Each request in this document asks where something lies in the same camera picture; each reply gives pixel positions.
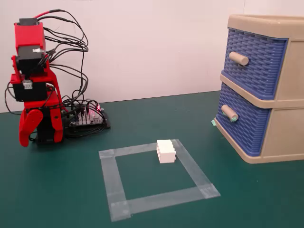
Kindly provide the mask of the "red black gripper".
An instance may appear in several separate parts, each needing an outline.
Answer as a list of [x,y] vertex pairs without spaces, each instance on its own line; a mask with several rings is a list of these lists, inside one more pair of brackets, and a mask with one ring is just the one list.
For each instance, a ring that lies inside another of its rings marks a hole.
[[19,122],[19,142],[27,147],[29,136],[43,119],[42,109],[50,109],[54,132],[54,142],[59,143],[63,138],[63,125],[59,109],[59,86],[54,73],[44,73],[24,80],[24,76],[12,74],[10,83],[13,85],[15,98],[24,103],[24,110]]

